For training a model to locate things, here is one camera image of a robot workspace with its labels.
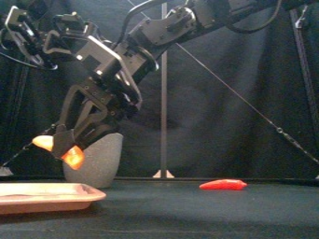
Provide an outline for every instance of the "metal pole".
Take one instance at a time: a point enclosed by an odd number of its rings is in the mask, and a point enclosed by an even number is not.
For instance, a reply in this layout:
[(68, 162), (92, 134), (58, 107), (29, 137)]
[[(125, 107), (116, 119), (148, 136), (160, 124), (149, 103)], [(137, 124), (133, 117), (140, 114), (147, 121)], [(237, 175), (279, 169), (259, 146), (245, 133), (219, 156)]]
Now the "metal pole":
[[(161, 17), (167, 16), (167, 3), (161, 5)], [(160, 178), (167, 178), (167, 51), (161, 54), (160, 98)]]

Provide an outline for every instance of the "black table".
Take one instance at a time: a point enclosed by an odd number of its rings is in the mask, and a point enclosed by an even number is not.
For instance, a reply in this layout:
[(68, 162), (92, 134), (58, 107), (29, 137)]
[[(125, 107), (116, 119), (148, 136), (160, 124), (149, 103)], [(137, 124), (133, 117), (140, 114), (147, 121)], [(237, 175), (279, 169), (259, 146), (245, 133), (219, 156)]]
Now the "black table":
[(85, 210), (0, 218), (0, 238), (319, 238), (319, 188), (116, 180)]

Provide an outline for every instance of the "orange object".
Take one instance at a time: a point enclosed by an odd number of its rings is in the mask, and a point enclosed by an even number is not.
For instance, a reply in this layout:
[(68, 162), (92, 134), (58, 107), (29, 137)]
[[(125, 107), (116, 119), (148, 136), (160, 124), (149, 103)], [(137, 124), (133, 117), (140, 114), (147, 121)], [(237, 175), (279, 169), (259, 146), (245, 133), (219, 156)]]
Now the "orange object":
[(62, 156), (62, 160), (73, 170), (78, 170), (84, 164), (82, 150), (74, 146)]
[(243, 190), (244, 187), (247, 183), (235, 179), (215, 180), (199, 186), (201, 190)]
[[(46, 151), (52, 151), (53, 149), (53, 137), (50, 135), (41, 135), (33, 138), (32, 143), (44, 148)], [(65, 164), (73, 169), (78, 170), (84, 164), (84, 152), (82, 150), (74, 146), (61, 157)]]

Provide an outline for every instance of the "black cable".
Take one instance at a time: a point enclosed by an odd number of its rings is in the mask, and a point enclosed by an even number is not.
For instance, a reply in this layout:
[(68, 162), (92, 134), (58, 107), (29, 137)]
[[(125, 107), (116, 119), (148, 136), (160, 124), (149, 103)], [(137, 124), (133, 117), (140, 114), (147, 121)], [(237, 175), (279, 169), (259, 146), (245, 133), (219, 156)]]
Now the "black cable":
[(22, 64), (24, 66), (30, 67), (30, 68), (37, 69), (37, 70), (54, 71), (54, 70), (57, 69), (57, 65), (54, 65), (53, 68), (44, 68), (44, 67), (40, 67), (40, 66), (37, 66), (37, 65), (33, 65), (33, 64), (30, 64), (30, 63), (25, 63), (25, 62), (20, 61), (20, 60), (14, 59), (13, 57), (8, 56), (8, 55), (6, 55), (5, 53), (2, 53), (1, 51), (0, 51), (0, 55), (1, 55), (2, 57), (5, 57), (6, 59), (9, 59), (10, 61), (13, 61), (13, 62), (16, 62), (16, 63), (18, 63), (18, 64)]
[(124, 39), (124, 34), (125, 34), (125, 29), (127, 29), (127, 26), (128, 26), (128, 23), (132, 19), (132, 17), (141, 13), (145, 9), (156, 6), (156, 5), (160, 5), (163, 3), (167, 3), (169, 2), (169, 0), (149, 0), (139, 5), (136, 5), (127, 13), (125, 15), (125, 18), (124, 18), (124, 22), (123, 22), (123, 25), (121, 25), (121, 34), (120, 34), (120, 37), (119, 37), (119, 40), (113, 46), (113, 48), (116, 48), (116, 46), (120, 44), (120, 42), (123, 41)]
[(236, 33), (239, 33), (239, 34), (252, 34), (252, 33), (257, 32), (257, 31), (260, 31), (260, 30), (264, 29), (264, 28), (272, 23), (272, 21), (275, 20), (275, 18), (276, 18), (276, 16), (277, 16), (277, 13), (279, 13), (279, 10), (280, 10), (280, 7), (281, 7), (281, 3), (283, 3), (283, 0), (277, 0), (277, 2), (276, 2), (276, 7), (275, 7), (275, 11), (273, 11), (273, 13), (272, 13), (271, 18), (269, 18), (269, 19), (267, 20), (267, 22), (265, 22), (261, 26), (259, 26), (257, 28), (253, 28), (253, 29), (240, 29), (240, 28), (235, 27), (232, 23), (228, 23), (228, 22), (225, 23), (225, 27), (227, 27), (231, 31), (233, 31), (233, 32), (236, 32)]

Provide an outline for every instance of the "red object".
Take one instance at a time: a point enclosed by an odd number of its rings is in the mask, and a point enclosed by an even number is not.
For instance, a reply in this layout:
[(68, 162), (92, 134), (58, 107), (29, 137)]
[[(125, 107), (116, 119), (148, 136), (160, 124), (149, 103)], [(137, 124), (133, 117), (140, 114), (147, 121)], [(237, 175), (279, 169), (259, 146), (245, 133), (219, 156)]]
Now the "red object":
[(199, 186), (201, 190), (243, 190), (247, 186), (241, 180), (235, 179), (220, 179), (204, 183)]

